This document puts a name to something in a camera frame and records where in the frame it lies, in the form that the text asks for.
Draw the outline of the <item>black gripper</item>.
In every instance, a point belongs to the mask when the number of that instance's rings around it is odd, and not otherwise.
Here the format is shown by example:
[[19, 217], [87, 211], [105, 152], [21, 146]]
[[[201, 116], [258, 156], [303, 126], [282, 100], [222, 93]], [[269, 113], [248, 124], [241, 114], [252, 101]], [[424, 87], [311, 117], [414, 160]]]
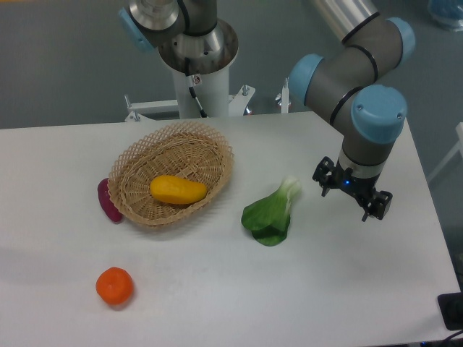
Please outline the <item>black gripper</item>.
[[312, 180], [321, 187], [322, 197], [331, 189], [340, 189], [353, 197], [364, 210], [362, 222], [368, 218], [383, 220], [393, 198], [390, 192], [375, 190], [378, 175], [368, 178], [356, 177], [351, 168], [342, 168], [339, 161], [335, 165], [327, 156], [317, 165]]

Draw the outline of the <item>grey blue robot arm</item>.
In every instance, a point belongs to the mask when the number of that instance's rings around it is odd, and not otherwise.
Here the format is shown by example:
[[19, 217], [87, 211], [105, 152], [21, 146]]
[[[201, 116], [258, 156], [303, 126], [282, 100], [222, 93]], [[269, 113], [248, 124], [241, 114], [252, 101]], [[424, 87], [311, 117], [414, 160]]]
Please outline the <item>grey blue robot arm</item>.
[[[315, 8], [343, 44], [332, 59], [301, 58], [289, 92], [343, 135], [337, 161], [324, 158], [313, 179], [323, 190], [353, 197], [365, 217], [382, 219], [392, 196], [376, 182], [407, 116], [407, 102], [378, 79], [415, 49], [415, 34], [386, 19], [370, 1], [316, 1]], [[157, 50], [170, 68], [183, 119], [229, 116], [229, 67], [238, 52], [234, 29], [214, 1], [130, 1], [119, 19], [141, 51]]]

